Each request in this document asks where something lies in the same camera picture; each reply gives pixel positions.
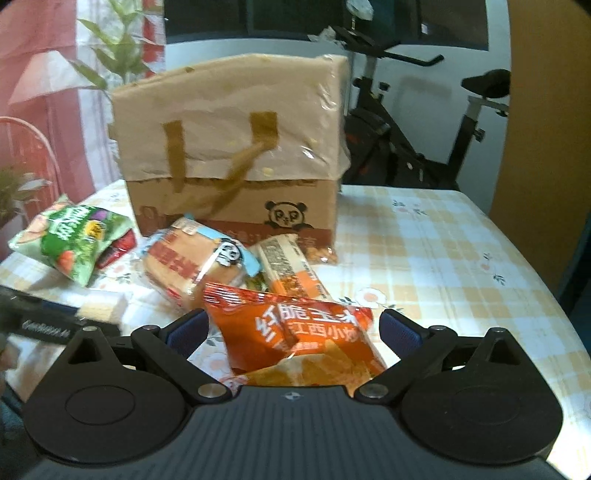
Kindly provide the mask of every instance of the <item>orange snack bag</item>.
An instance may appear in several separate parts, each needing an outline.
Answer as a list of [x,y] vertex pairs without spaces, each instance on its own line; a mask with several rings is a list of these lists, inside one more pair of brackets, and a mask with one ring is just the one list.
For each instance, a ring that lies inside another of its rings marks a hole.
[[273,367],[226,380],[262,387],[344,385],[353,396],[355,390],[372,377],[363,362],[353,362],[332,340],[327,340],[324,353],[285,358]]
[[292,303],[296,305],[311,304],[318,310],[328,314],[337,309],[337,313],[345,314],[345,310],[355,317],[358,325],[366,332],[374,323],[374,314],[367,307],[355,305],[341,305],[338,303],[319,301],[313,299],[302,299],[298,297],[289,297],[277,293],[245,290],[243,288],[234,288],[219,283],[207,283],[203,292],[203,301],[206,304],[217,304],[223,307],[244,305],[247,303]]
[[329,302],[294,299],[207,284],[207,313],[222,332],[236,374],[271,367],[293,355],[325,353],[330,340],[354,364],[377,375],[385,365],[360,327],[367,312]]

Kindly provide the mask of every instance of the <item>cardboard box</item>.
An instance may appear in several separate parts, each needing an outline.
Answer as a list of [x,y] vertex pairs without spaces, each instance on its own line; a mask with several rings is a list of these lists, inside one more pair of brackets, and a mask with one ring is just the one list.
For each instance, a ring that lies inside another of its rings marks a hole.
[[297,232],[331,245],[345,57],[250,54],[113,92],[119,168],[143,235],[185,213],[253,244]]

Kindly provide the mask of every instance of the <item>checkered tablecloth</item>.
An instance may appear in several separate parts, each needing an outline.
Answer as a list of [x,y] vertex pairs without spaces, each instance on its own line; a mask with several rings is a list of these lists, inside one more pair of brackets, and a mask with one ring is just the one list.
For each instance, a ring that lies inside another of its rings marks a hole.
[[[123,181],[85,203],[133,217]],[[564,424],[549,461],[567,477],[591,473],[591,360],[568,318],[539,276],[499,229],[458,192],[343,186],[338,201],[339,265],[315,269],[330,294],[370,306],[377,318],[395,308],[423,326],[447,325],[460,335],[508,328],[561,402]],[[160,294],[136,284],[131,259],[98,274],[91,288],[124,291],[124,334],[178,312]],[[0,282],[78,306],[87,290],[22,255],[0,265]],[[373,341],[388,365],[396,356]],[[9,383],[28,398],[60,348],[19,339],[20,367]],[[210,338],[191,360],[218,378],[227,373],[223,343]]]

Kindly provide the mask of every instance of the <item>red packaging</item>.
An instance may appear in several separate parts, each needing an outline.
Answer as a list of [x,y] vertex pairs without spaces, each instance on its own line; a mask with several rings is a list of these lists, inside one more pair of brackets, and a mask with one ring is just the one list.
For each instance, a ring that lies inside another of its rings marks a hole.
[[137,245],[134,231],[130,228],[125,235],[111,243],[107,249],[101,254],[95,263],[96,268],[105,268],[111,265],[119,257],[125,255],[130,250],[133,250]]

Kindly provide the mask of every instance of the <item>round disc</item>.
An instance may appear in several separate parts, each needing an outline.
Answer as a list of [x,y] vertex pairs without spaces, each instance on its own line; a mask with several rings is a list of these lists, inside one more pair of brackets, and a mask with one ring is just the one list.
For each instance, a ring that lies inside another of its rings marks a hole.
[[461,462],[519,462],[552,445],[562,423],[549,389],[523,382],[464,370],[433,375],[404,396],[402,419],[420,441]]
[[185,403],[168,381],[123,367],[85,364],[82,371],[25,404],[25,427],[42,450],[65,461],[113,464],[157,449],[180,427]]

